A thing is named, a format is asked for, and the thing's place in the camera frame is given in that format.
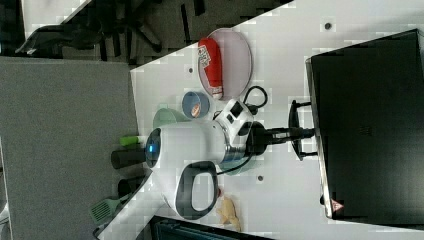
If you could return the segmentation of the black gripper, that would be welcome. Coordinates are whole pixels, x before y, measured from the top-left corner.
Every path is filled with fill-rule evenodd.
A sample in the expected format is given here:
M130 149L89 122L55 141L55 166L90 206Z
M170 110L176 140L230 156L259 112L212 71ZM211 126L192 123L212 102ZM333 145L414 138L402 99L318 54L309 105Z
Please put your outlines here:
M306 129L301 127L291 128L272 128L266 130L265 127L259 123L254 122L251 126L248 139L246 141L246 156L259 156L263 154L271 144L283 144L288 141L296 141L305 138L311 138L315 135L314 129Z

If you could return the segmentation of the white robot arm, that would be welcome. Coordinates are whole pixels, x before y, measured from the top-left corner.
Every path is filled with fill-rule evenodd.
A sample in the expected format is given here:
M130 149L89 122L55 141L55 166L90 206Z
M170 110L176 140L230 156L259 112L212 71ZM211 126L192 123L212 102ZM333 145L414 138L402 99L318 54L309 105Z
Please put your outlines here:
M152 170L149 180L177 215L197 220L207 215L218 198L217 166L236 161L237 168L274 144L311 138L313 129L299 126L265 128L254 119L256 106L231 99L213 120L184 121L154 129L146 143L146 163ZM196 178L211 178L212 199L203 209L194 207Z

